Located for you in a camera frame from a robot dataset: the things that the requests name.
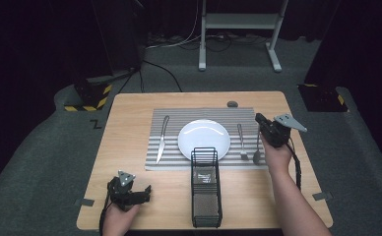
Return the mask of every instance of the hand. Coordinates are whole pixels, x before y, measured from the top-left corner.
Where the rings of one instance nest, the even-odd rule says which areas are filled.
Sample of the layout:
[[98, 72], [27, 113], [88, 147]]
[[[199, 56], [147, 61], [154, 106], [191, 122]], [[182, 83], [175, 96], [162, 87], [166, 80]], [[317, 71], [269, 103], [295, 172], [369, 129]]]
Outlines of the hand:
[[118, 205], [111, 204], [105, 213], [102, 235], [121, 236], [124, 235], [132, 225], [133, 219], [139, 212], [140, 205], [132, 206], [129, 211], [122, 210]]
[[262, 144], [265, 148], [265, 158], [270, 174], [281, 174], [288, 172], [289, 162], [291, 160], [291, 152], [287, 146], [272, 147], [261, 134]]

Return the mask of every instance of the knife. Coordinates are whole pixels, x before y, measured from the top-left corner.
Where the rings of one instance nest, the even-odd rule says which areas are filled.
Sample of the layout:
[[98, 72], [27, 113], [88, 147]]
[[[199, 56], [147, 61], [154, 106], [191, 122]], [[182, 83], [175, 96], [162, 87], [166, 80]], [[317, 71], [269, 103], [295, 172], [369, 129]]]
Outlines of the knife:
[[159, 141], [157, 164], [159, 163], [160, 158], [162, 157], [162, 154], [163, 154], [163, 149], [164, 149], [164, 145], [165, 145], [165, 142], [164, 142], [164, 132], [166, 130], [166, 125], [167, 125], [167, 121], [168, 120], [169, 120], [169, 116], [165, 116], [165, 118], [163, 119], [162, 132], [160, 133], [160, 141]]

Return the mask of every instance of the shelf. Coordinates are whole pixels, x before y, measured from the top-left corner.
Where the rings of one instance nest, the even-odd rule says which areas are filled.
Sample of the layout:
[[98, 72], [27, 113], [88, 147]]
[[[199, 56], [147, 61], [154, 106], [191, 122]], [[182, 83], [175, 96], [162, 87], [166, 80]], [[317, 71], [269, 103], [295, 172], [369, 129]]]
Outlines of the shelf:
[[206, 29], [273, 30], [278, 14], [213, 14], [206, 16]]

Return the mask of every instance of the wire basket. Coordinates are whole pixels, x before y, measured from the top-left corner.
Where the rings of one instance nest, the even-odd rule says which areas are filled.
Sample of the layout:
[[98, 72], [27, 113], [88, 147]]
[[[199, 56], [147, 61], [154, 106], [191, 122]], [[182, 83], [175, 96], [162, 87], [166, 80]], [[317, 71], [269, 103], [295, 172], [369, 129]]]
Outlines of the wire basket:
[[220, 227], [223, 218], [218, 152], [214, 147], [191, 151], [192, 221], [194, 227]]

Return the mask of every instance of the gray carpet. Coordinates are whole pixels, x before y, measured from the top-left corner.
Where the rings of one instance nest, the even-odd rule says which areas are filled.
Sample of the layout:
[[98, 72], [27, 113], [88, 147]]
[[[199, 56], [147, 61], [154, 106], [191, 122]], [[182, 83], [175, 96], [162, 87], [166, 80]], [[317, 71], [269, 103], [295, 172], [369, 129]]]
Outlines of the gray carpet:
[[[145, 60], [164, 66], [183, 91], [280, 90], [293, 116], [308, 128], [306, 150], [334, 219], [334, 235], [382, 235], [382, 154], [346, 88], [338, 88], [350, 112], [308, 112], [298, 92], [319, 46], [303, 39], [279, 40], [281, 73], [271, 67], [264, 44], [234, 44], [208, 51], [206, 72], [198, 71], [198, 51], [179, 47], [149, 49]], [[209, 42], [219, 50], [226, 44]], [[166, 71], [143, 64], [145, 92], [178, 91]], [[126, 79], [113, 83], [109, 100], [95, 112], [66, 112], [71, 87], [55, 96], [56, 111], [39, 124], [16, 150], [0, 176], [0, 235], [98, 235], [76, 226], [113, 97]], [[141, 92], [135, 74], [121, 92]], [[130, 235], [235, 235], [236, 231], [129, 232]], [[280, 230], [251, 230], [245, 235], [280, 235]]]

